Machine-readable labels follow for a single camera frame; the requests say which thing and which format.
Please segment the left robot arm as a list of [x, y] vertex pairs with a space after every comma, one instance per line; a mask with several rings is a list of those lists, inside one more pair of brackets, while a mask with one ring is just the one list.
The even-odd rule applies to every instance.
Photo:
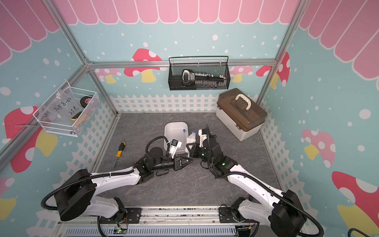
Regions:
[[176, 155], [180, 147], [181, 142], [159, 136], [148, 143], [145, 154], [129, 168], [104, 173], [80, 169], [63, 185], [47, 194], [40, 206], [45, 210], [57, 210], [61, 221], [89, 215], [119, 224], [128, 218], [123, 202], [118, 197], [104, 198], [100, 194], [124, 186], [143, 184], [155, 176], [168, 174], [170, 170], [185, 168], [193, 160]]

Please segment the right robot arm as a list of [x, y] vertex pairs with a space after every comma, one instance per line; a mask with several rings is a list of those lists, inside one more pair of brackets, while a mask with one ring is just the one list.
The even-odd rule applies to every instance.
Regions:
[[237, 161], [224, 155], [216, 135], [209, 127], [199, 130], [200, 141], [186, 145], [189, 156], [207, 163], [209, 171], [216, 179], [225, 179], [240, 187], [256, 199], [263, 207], [261, 213], [249, 208], [248, 200], [238, 204], [237, 212], [244, 219], [260, 223], [267, 222], [278, 237], [306, 237], [301, 230], [307, 221], [318, 229], [316, 237], [324, 236], [321, 224], [307, 213], [299, 197], [291, 190], [283, 192], [276, 189], [246, 171]]

